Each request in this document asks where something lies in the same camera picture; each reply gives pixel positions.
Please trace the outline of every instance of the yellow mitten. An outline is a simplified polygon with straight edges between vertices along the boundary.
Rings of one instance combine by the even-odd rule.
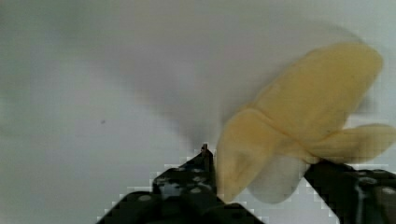
[[[388,148],[396,141],[396,130],[390,126],[343,130],[381,66],[382,58],[374,49],[361,43],[341,43],[311,51],[289,67],[225,125],[217,147],[220,198],[230,201],[258,174],[276,176],[274,167],[282,167],[280,162],[288,160],[282,158],[292,160],[287,167],[295,173],[292,178],[301,178],[299,173],[306,170],[301,165],[320,158],[342,163],[368,161]],[[288,174],[281,178],[292,179]],[[289,182],[269,178],[279,183],[266,184],[293,189],[300,178]],[[282,201],[291,194],[284,191],[269,201]]]

